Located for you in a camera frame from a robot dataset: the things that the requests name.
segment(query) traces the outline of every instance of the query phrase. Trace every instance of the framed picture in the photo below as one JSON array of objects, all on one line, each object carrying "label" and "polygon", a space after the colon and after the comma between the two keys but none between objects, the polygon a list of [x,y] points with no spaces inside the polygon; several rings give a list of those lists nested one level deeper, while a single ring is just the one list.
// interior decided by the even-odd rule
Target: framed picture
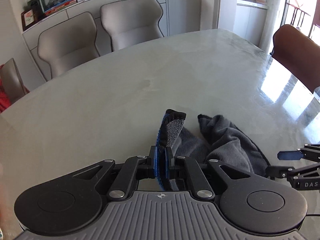
[{"label": "framed picture", "polygon": [[28,9],[21,14],[22,29],[25,31],[38,22],[33,9]]}]

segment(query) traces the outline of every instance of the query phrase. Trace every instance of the red cloth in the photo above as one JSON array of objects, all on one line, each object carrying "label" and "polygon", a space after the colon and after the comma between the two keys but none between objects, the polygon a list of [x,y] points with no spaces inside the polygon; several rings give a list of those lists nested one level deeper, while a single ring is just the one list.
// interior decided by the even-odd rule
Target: red cloth
[{"label": "red cloth", "polygon": [[7,94],[4,92],[2,86],[2,80],[0,79],[0,113],[6,110],[9,106],[11,106],[10,100],[7,97]]}]

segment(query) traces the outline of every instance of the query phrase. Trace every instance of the brown leather chair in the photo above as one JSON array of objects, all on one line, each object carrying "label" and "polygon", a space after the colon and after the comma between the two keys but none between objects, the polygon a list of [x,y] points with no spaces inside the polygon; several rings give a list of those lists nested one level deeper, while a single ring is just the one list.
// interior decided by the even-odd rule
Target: brown leather chair
[{"label": "brown leather chair", "polygon": [[89,12],[55,25],[39,36],[38,56],[51,68],[51,77],[99,57],[96,23]]},{"label": "brown leather chair", "polygon": [[4,91],[12,104],[28,93],[13,58],[1,68],[0,77]]},{"label": "brown leather chair", "polygon": [[157,0],[123,0],[100,8],[101,23],[111,37],[112,51],[162,38],[162,14]]},{"label": "brown leather chair", "polygon": [[285,66],[311,92],[320,86],[320,47],[292,25],[273,35],[272,57]]}]

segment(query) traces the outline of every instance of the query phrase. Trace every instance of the book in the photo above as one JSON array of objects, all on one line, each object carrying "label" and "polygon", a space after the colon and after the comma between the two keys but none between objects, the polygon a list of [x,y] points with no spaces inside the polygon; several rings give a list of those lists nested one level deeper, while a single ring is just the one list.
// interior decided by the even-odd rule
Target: book
[{"label": "book", "polygon": [[53,6],[50,9],[46,10],[44,12],[44,14],[45,14],[45,16],[49,16],[49,15],[61,10],[62,8],[66,7],[68,5],[71,5],[73,3],[76,3],[76,2],[77,2],[77,0],[66,0],[66,1],[64,1],[60,4],[57,4],[56,6]]},{"label": "book", "polygon": [[30,6],[30,7],[39,7],[39,10],[42,11],[42,13],[45,12],[44,0],[30,0],[28,2],[28,6]]}]

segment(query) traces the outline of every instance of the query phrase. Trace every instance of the marble table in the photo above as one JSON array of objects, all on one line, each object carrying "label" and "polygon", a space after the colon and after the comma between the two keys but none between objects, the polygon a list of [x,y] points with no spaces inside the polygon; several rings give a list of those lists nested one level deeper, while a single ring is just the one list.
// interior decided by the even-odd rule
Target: marble table
[{"label": "marble table", "polygon": [[[13,213],[25,189],[103,159],[146,155],[166,109],[223,114],[273,165],[280,150],[320,141],[320,104],[262,50],[225,30],[148,41],[87,62],[32,91],[0,115],[0,227],[5,240],[21,229]],[[303,192],[308,213],[320,193]],[[303,234],[320,236],[316,218]]]}]

